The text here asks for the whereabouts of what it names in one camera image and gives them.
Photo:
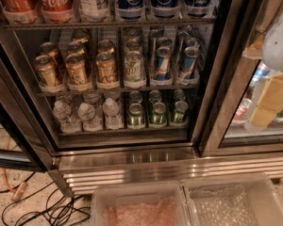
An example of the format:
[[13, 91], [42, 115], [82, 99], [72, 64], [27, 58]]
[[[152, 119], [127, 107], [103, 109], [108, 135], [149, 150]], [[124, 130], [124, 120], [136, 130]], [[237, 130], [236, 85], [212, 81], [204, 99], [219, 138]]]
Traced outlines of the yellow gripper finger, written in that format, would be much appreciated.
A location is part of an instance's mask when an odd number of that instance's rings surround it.
[[253, 104], [248, 121], [256, 127], [267, 127], [283, 109], [283, 73], [262, 78], [256, 83]]

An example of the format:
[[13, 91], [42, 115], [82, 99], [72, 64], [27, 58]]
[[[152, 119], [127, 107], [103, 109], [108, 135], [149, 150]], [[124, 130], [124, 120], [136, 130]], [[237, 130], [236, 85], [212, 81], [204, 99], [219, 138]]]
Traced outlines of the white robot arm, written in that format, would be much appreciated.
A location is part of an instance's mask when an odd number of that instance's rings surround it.
[[267, 128], [283, 109], [283, 12], [266, 34], [262, 60], [275, 73], [267, 79], [260, 79], [254, 88], [245, 129], [254, 127], [256, 132]]

